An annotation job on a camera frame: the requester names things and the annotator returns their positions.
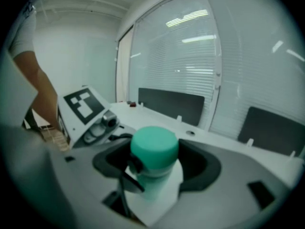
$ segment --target white t-shirt sleeve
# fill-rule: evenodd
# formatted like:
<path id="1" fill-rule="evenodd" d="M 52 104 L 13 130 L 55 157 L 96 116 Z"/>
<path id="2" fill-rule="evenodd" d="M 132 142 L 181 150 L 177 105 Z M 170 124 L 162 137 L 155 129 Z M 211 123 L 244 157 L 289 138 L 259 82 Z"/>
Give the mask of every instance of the white t-shirt sleeve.
<path id="1" fill-rule="evenodd" d="M 32 13 L 19 26 L 10 46 L 10 54 L 15 58 L 25 51 L 34 51 L 33 37 L 36 28 L 36 13 Z"/>

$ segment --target white desk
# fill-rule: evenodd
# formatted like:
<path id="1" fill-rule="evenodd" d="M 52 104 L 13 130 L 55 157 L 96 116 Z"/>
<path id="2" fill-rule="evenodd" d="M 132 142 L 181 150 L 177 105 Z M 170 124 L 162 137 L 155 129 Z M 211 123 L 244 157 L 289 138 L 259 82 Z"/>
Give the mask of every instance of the white desk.
<path id="1" fill-rule="evenodd" d="M 304 161 L 300 158 L 290 158 L 254 146 L 246 147 L 243 143 L 211 132 L 206 132 L 195 126 L 179 122 L 153 110 L 141 107 L 140 105 L 137 105 L 137 107 L 129 107 L 126 103 L 114 103 L 112 104 L 111 111 L 118 116 L 123 124 L 129 125 L 135 130 L 151 125 L 160 126 L 174 132 L 177 138 L 206 143 L 250 156 L 281 179 L 289 188 L 293 188 L 297 184 L 304 170 Z M 193 131 L 195 136 L 186 134 L 186 131 Z"/>

